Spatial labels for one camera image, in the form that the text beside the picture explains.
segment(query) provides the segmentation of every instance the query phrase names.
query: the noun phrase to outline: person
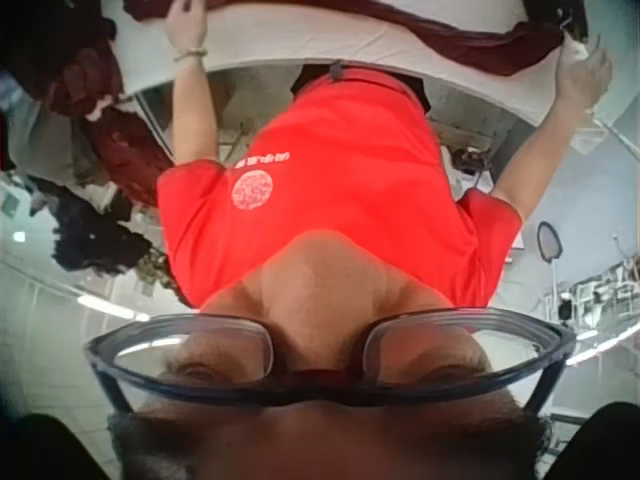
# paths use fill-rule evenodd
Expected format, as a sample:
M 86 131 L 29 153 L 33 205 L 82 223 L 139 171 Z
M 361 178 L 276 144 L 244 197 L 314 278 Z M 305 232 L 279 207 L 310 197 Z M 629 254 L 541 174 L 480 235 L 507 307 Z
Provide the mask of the person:
M 221 165 L 202 62 L 205 1 L 175 0 L 167 32 L 175 167 L 159 179 L 159 209 L 172 270 L 200 314 L 125 327 L 130 339 L 122 331 L 87 349 L 119 412 L 111 428 L 124 478 L 534 478 L 547 438 L 540 399 L 523 409 L 506 388 L 483 384 L 469 398 L 460 387 L 413 400 L 428 396 L 425 384 L 495 381 L 473 335 L 480 326 L 555 328 L 482 309 L 607 90 L 606 51 L 559 63 L 549 113 L 493 191 L 455 203 L 416 95 L 370 68 L 314 79 L 245 158 Z M 113 342 L 166 345 L 181 329 L 188 340 L 153 381 L 110 363 Z M 152 330 L 169 342 L 151 341 Z M 558 335 L 548 391 L 574 345 Z M 354 371 L 380 388 L 349 393 L 354 352 Z M 132 413 L 112 374 L 159 397 Z M 280 383 L 262 386 L 267 374 Z

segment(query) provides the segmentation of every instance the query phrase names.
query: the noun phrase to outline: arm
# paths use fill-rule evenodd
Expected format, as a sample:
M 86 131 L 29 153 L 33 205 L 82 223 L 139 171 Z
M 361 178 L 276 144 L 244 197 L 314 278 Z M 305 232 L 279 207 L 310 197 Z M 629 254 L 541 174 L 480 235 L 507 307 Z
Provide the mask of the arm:
M 600 100 L 611 82 L 611 61 L 599 46 L 586 60 L 566 64 L 563 57 L 561 54 L 558 61 L 557 94 L 551 110 L 516 152 L 491 192 L 515 208 L 523 221 L 542 199 L 585 112 Z
M 167 16 L 169 41 L 178 54 L 198 50 L 207 33 L 205 0 L 174 0 Z M 176 165 L 199 159 L 218 161 L 218 126 L 207 73 L 200 55 L 178 62 L 173 86 L 173 150 Z

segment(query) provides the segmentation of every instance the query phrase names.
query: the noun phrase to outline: shirt sleeve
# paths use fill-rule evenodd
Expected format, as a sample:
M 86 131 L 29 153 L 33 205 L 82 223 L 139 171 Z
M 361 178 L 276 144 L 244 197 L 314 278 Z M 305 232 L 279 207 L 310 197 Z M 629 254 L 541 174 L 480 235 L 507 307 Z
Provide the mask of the shirt sleeve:
M 198 217 L 206 210 L 224 171 L 224 167 L 216 162 L 197 160 L 171 168 L 158 179 L 158 207 L 167 254 L 178 283 L 182 288 L 187 287 L 186 290 L 189 290 L 190 279 L 184 275 L 189 268 L 182 268 L 181 263 L 188 263 L 190 255 L 182 255 L 181 250 L 191 248 L 193 237 L 197 235 Z
M 498 286 L 511 246 L 522 228 L 522 220 L 511 205 L 475 188 L 465 193 L 458 206 L 475 227 L 477 261 L 481 270 L 477 273 L 483 277 L 479 303 L 487 305 Z

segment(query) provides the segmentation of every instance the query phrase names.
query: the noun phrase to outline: maroon cloth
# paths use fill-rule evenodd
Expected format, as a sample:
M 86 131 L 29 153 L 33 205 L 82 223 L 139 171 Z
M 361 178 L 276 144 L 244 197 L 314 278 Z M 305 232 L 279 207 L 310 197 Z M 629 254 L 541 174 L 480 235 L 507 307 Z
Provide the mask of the maroon cloth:
M 173 163 L 147 124 L 135 113 L 113 107 L 83 129 L 112 182 L 131 200 L 155 206 L 158 177 Z
M 562 44 L 558 27 L 518 23 L 507 33 L 470 32 L 421 18 L 375 0 L 207 0 L 209 9 L 238 3 L 306 5 L 367 15 L 402 25 L 443 57 L 494 75 L 510 76 L 542 61 Z M 165 17 L 171 0 L 125 0 L 138 21 Z
M 33 4 L 26 29 L 0 51 L 0 68 L 52 111 L 82 117 L 97 101 L 122 92 L 122 77 L 109 41 L 115 23 L 102 16 L 100 0 L 47 0 Z

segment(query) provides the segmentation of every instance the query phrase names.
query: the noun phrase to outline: man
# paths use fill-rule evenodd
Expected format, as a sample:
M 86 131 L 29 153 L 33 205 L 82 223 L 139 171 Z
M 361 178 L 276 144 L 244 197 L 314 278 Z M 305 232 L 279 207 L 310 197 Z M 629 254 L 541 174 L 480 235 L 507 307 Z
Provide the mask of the man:
M 486 307 L 522 222 L 585 112 L 609 85 L 606 53 L 598 48 L 586 61 L 561 64 L 551 110 L 493 192 L 472 190 L 455 203 L 436 137 L 415 95 L 397 79 L 369 69 L 347 68 L 341 78 L 314 80 L 256 136 L 246 158 L 225 169 L 218 163 L 216 118 L 201 62 L 204 4 L 175 0 L 167 19 L 178 65 L 176 168 L 163 175 L 158 192 L 172 270 L 190 301 L 213 316 L 201 317 L 200 326 L 189 330 L 165 374 L 216 388 L 253 385 L 276 367 L 326 374 L 326 380 L 346 368 L 363 331 L 379 319 L 410 312 L 423 312 L 412 327 L 382 340 L 369 336 L 364 348 L 376 355 L 363 360 L 365 373 L 387 385 L 414 385 L 490 371 L 471 335 L 475 327 L 438 329 L 429 322 L 440 322 L 447 310 L 438 319 L 428 312 Z M 244 336 L 233 325 L 246 328 Z M 173 328 L 171 322 L 166 328 Z M 208 328 L 216 331 L 209 335 Z M 271 339 L 265 340 L 266 331 Z M 280 365 L 274 349 L 285 352 Z M 256 366 L 256 359 L 264 364 Z M 300 375 L 296 381 L 308 380 Z M 349 383 L 335 376 L 330 381 Z M 212 414 L 203 407 L 187 413 L 172 403 L 147 402 L 133 427 L 114 423 L 131 475 L 126 478 L 535 476 L 544 425 L 505 389 L 426 406 L 358 409 L 344 404 L 375 402 L 368 403 L 365 394 L 357 401 L 336 394 L 341 401 L 333 402 L 333 393 L 322 388 L 300 398 L 328 401 L 278 400 L 287 385 L 256 401 L 272 408 L 225 407 Z M 168 389 L 161 396 L 174 398 Z M 228 396 L 239 403 L 243 395 Z M 192 435 L 164 430 L 164 420 L 178 417 L 191 434 L 198 433 L 196 443 L 186 439 Z M 173 457 L 167 453 L 172 450 Z

